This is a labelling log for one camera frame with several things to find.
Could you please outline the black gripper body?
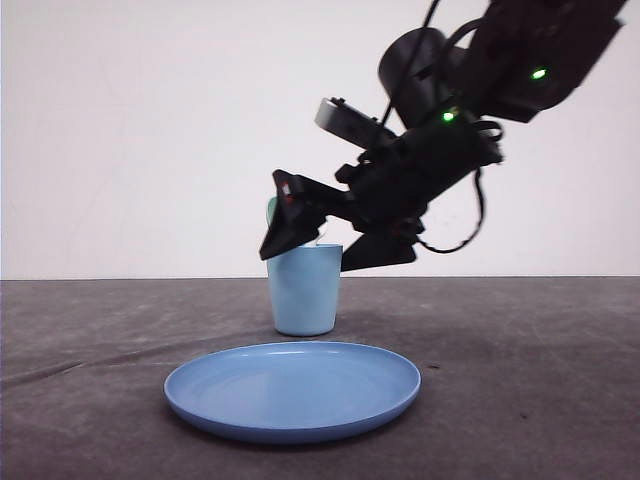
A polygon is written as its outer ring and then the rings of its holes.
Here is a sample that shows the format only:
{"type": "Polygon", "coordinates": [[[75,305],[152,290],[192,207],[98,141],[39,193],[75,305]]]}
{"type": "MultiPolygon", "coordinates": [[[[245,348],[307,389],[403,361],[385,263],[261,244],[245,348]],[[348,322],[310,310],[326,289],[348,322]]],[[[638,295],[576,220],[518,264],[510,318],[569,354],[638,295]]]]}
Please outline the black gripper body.
{"type": "Polygon", "coordinates": [[[364,151],[356,165],[335,173],[348,186],[361,236],[352,250],[411,250],[424,232],[421,217],[429,203],[468,175],[473,176],[478,220],[472,233],[454,248],[467,246],[479,233],[486,214],[482,169],[499,164],[502,126],[490,120],[438,119],[364,151]]]}

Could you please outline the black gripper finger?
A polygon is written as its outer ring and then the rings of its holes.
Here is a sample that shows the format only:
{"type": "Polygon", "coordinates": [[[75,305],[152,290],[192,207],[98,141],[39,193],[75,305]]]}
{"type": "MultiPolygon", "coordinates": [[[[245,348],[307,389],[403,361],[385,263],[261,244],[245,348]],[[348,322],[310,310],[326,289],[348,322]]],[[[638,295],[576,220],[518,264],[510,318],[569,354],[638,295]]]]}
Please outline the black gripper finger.
{"type": "Polygon", "coordinates": [[[262,260],[314,240],[329,215],[348,221],[357,217],[355,200],[348,191],[281,169],[272,176],[276,207],[259,249],[262,260]]]}
{"type": "Polygon", "coordinates": [[[416,235],[363,234],[342,255],[341,271],[412,263],[416,235]]]}

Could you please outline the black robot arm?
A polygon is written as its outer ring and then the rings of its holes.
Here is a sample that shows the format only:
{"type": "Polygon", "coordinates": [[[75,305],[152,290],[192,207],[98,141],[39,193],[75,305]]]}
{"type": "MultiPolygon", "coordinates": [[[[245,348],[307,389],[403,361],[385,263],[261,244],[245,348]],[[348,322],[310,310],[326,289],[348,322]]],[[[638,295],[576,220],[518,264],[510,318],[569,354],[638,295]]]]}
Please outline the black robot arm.
{"type": "Polygon", "coordinates": [[[343,271],[416,258],[429,203],[502,160],[502,120],[526,123],[563,102],[621,28],[618,1],[493,1],[453,34],[423,26],[395,40],[378,75],[404,132],[341,98],[322,101],[317,125],[361,149],[337,186],[277,170],[277,203],[260,247],[270,259],[318,236],[328,217],[357,240],[343,271]]]}

